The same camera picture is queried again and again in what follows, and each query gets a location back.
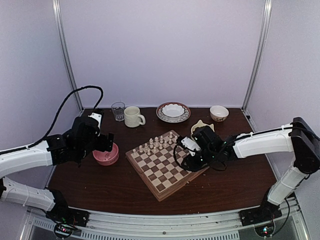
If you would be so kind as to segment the white king chess piece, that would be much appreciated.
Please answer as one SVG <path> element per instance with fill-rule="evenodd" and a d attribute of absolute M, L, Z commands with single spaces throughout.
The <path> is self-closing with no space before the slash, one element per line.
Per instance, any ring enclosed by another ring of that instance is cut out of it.
<path fill-rule="evenodd" d="M 151 149 L 154 148 L 154 141 L 153 141 L 152 138 L 149 139 L 149 147 L 150 147 Z"/>

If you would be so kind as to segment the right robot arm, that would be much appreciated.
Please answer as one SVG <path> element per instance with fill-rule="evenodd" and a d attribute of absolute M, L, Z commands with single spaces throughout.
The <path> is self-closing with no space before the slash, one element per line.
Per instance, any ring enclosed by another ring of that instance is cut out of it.
<path fill-rule="evenodd" d="M 214 162 L 224 163 L 277 152 L 293 152 L 294 161 L 270 189 L 256 210 L 259 220 L 268 220 L 308 176 L 320 169 L 320 138 L 301 117 L 279 128 L 242 133 L 222 140 L 208 125 L 195 129 L 191 137 L 179 137 L 178 145 L 190 155 L 181 167 L 198 172 Z"/>

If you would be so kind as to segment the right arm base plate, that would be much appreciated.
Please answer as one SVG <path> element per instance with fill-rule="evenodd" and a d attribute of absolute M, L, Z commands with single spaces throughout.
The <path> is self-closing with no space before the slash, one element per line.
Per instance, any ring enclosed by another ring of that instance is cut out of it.
<path fill-rule="evenodd" d="M 282 212 L 278 207 L 254 207 L 239 212 L 239 217 L 242 226 L 255 225 L 267 221 L 271 221 L 274 218 L 282 216 Z"/>

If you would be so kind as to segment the white queen chess piece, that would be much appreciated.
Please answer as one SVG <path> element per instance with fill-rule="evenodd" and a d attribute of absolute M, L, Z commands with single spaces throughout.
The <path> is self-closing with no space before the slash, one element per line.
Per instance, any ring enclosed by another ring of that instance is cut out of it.
<path fill-rule="evenodd" d="M 155 147 L 159 146 L 159 138 L 157 136 L 154 138 L 154 146 Z"/>

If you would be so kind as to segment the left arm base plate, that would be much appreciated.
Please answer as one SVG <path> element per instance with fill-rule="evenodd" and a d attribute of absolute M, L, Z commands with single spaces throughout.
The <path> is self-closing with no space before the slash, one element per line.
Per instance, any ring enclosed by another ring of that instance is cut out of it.
<path fill-rule="evenodd" d="M 90 213 L 68 206 L 55 206 L 51 211 L 45 211 L 45 216 L 55 223 L 67 224 L 72 227 L 86 227 Z"/>

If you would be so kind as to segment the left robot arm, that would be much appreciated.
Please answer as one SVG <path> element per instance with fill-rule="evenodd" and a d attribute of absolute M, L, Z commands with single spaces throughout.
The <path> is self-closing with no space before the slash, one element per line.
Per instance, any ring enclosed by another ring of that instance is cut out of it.
<path fill-rule="evenodd" d="M 53 214 L 61 222 L 72 218 L 72 211 L 58 190 L 38 189 L 7 176 L 36 167 L 57 166 L 67 162 L 78 165 L 93 151 L 110 152 L 114 135 L 101 133 L 102 116 L 93 113 L 76 117 L 63 134 L 44 137 L 40 142 L 0 153 L 0 200 L 30 206 Z"/>

